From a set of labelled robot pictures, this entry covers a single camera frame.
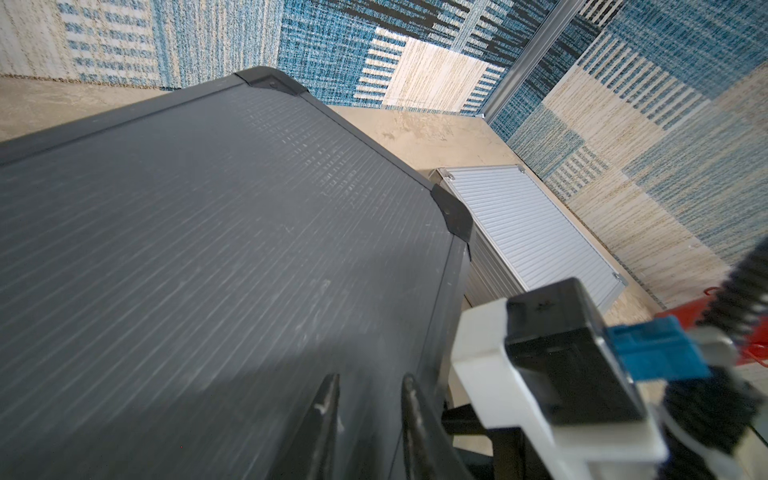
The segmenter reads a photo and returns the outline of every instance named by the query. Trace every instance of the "beige floor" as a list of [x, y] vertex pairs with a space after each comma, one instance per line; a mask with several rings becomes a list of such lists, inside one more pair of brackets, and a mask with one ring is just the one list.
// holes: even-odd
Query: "beige floor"
[[[0, 117], [0, 141], [165, 93], [149, 89], [0, 78], [0, 111], [3, 112]], [[438, 167], [522, 164], [517, 155], [478, 118], [348, 107], [334, 107], [334, 110], [423, 174]], [[565, 205], [538, 178], [535, 180], [604, 257], [612, 262], [614, 268], [630, 279], [621, 265], [613, 260]], [[630, 280], [629, 287], [605, 319], [611, 325], [636, 323], [650, 319], [659, 310], [659, 306], [645, 291]], [[468, 403], [466, 392], [453, 374], [450, 383], [454, 404], [460, 406]], [[646, 385], [643, 394], [649, 400], [657, 400], [662, 388], [661, 383]], [[756, 441], [752, 437], [745, 439], [742, 450], [756, 449], [764, 452], [762, 447], [755, 446]], [[477, 452], [491, 452], [491, 443], [485, 437], [457, 437], [455, 444]], [[764, 462], [760, 463], [760, 467], [757, 466], [758, 456], [740, 455], [751, 478], [764, 478], [758, 471], [768, 472], [768, 468], [763, 468]]]

